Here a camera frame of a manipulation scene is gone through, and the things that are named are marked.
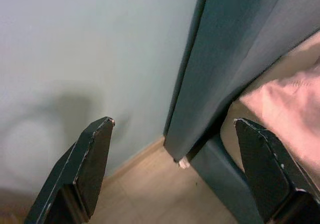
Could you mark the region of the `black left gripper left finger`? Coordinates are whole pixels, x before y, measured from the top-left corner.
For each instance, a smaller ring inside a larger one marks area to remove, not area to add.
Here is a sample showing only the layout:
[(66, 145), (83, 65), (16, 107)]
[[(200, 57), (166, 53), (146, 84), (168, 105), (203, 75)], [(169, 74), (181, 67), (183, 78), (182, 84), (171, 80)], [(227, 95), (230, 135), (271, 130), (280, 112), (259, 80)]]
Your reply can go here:
[(104, 178), (115, 121), (92, 122), (51, 170), (25, 223), (86, 223)]

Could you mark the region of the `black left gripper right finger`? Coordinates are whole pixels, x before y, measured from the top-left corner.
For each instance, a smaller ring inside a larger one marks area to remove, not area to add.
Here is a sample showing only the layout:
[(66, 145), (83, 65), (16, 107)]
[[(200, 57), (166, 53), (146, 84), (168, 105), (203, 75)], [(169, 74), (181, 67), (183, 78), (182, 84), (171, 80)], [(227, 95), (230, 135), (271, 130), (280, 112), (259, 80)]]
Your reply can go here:
[(235, 119), (242, 165), (264, 223), (319, 223), (320, 191), (265, 127)]

